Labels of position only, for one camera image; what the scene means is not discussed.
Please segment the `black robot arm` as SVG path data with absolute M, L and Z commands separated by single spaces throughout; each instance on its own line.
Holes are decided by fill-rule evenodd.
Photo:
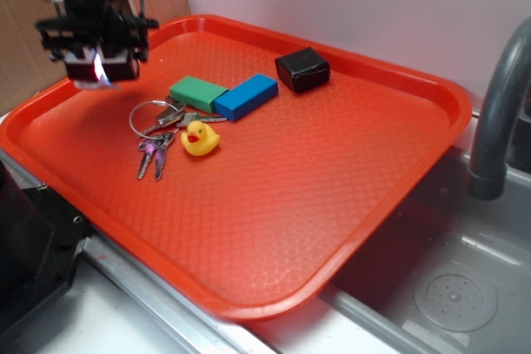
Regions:
M 158 26 L 144 0 L 61 0 L 55 18 L 36 24 L 52 60 L 88 85 L 137 80 L 149 58 L 149 30 Z

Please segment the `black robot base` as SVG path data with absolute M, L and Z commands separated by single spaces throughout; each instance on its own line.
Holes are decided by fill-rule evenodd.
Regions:
M 71 288 L 87 228 L 52 188 L 22 189 L 1 166 L 1 337 Z

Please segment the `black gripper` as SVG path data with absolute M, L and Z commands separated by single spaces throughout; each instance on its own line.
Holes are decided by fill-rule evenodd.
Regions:
M 109 81 L 137 80 L 149 53 L 149 31 L 159 22 L 124 10 L 126 0 L 50 0 L 56 17 L 35 23 L 41 44 L 65 62 L 71 80 L 97 81 L 99 56 Z

